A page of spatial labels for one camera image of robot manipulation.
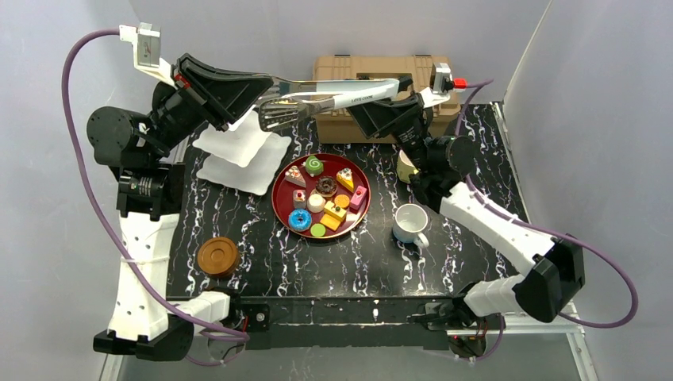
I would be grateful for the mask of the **white three-tier dessert stand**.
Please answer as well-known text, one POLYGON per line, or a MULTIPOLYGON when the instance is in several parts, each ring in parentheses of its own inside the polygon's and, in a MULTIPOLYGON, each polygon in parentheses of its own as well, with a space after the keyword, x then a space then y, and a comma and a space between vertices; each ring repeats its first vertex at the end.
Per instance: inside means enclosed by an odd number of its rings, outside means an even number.
POLYGON ((219 131, 210 126, 194 141, 195 148, 208 154, 196 177, 262 196, 274 180, 291 139, 264 132, 253 110, 233 127, 219 131))

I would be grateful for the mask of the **red round tray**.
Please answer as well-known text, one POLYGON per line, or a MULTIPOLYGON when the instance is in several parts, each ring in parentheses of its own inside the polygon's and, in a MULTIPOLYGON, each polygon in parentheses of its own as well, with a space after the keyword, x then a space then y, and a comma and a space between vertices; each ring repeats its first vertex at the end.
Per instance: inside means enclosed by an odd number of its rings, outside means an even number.
POLYGON ((271 190, 275 216, 292 233, 328 240, 366 216, 373 191, 363 170, 345 157, 318 153, 292 161, 271 190))

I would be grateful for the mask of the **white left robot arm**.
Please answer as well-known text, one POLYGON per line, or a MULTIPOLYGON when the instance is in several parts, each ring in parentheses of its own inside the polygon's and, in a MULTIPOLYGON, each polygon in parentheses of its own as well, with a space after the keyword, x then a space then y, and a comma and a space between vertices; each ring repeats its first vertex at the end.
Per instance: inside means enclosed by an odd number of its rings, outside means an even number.
POLYGON ((197 128, 227 129, 273 85, 270 75, 217 69, 190 55, 160 74, 147 113, 103 106, 87 121, 98 164, 117 181, 123 249, 117 297, 94 350, 156 362, 187 356, 198 322, 215 326, 229 316, 230 296, 208 291, 178 305, 166 298, 172 237, 183 208, 183 164, 171 151, 197 128))

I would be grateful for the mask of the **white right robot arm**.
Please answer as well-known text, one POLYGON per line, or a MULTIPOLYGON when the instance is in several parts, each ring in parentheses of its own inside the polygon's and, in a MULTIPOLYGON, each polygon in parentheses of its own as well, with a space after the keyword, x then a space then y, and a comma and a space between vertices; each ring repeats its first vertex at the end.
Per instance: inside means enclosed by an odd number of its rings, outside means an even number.
POLYGON ((516 276, 465 286, 441 303, 427 323, 470 325, 493 314, 528 314, 553 321, 584 285, 583 253, 567 239, 524 227, 521 220, 471 190, 476 147, 464 135, 431 137, 431 111, 420 94, 400 101, 366 101, 348 107, 366 137, 391 135, 418 170, 410 176, 415 199, 458 222, 500 252, 516 276))

